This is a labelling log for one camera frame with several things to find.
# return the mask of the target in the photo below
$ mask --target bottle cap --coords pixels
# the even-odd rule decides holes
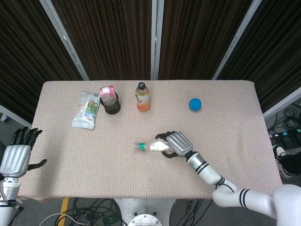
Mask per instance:
[[[198,111],[199,109],[201,109],[202,107],[202,102],[200,101],[200,99],[197,98],[193,98],[190,100],[189,102],[189,108],[192,111]]]
[[[139,89],[145,89],[145,83],[144,83],[144,82],[140,82],[140,83],[138,84],[138,88],[139,88]]]

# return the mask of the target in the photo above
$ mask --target shoe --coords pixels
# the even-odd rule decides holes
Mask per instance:
[[[287,154],[285,150],[280,145],[273,145],[273,152],[280,175],[284,178],[292,178],[295,176],[295,174],[287,172],[280,163],[280,159]]]

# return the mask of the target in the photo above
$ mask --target blue ball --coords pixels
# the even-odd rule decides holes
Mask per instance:
[[[202,107],[202,102],[200,101],[200,99],[197,98],[193,98],[190,100],[189,102],[189,108],[192,111],[198,111],[199,109],[201,109]]]

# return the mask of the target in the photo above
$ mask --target bottle label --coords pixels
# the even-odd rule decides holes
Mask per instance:
[[[145,147],[146,147],[145,143],[140,143],[139,144],[139,151],[144,152],[145,151]]]
[[[147,92],[146,94],[141,95],[140,93],[138,93],[136,91],[136,99],[140,104],[145,104],[145,103],[149,102],[149,100],[150,100],[150,93]]]

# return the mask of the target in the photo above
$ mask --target wire bundle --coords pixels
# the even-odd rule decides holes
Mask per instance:
[[[205,209],[204,213],[202,214],[202,216],[195,222],[196,219],[196,214],[198,212],[198,210],[200,209],[202,203],[203,203],[204,199],[197,199],[196,204],[193,207],[192,212],[188,215],[188,217],[186,218],[186,220],[184,221],[184,223],[182,224],[182,226],[187,226],[189,221],[191,221],[190,226],[195,226],[197,225],[197,223],[203,218],[203,216],[205,215],[205,213],[207,212],[208,208],[210,207],[211,203],[213,200],[210,201],[209,205],[207,206],[207,208]],[[176,226],[179,226],[179,224],[181,223],[181,221],[186,217],[186,215],[189,212],[187,212],[178,222],[178,224]]]
[[[118,204],[113,199],[96,199],[90,207],[78,208],[77,201],[79,198],[75,198],[72,204],[72,209],[67,210],[64,214],[69,215],[74,220],[78,221],[80,217],[85,218],[86,222],[96,222],[102,217],[108,215],[115,215],[120,221],[120,226],[127,225],[123,220]],[[59,222],[66,216],[58,217],[55,221],[55,226],[58,226]]]
[[[288,107],[284,110],[284,116],[278,118],[278,113],[276,113],[276,119],[273,125],[268,129],[268,131],[274,131],[277,128],[284,128],[285,130],[295,130],[301,128],[301,113],[297,114],[297,110],[294,107]]]

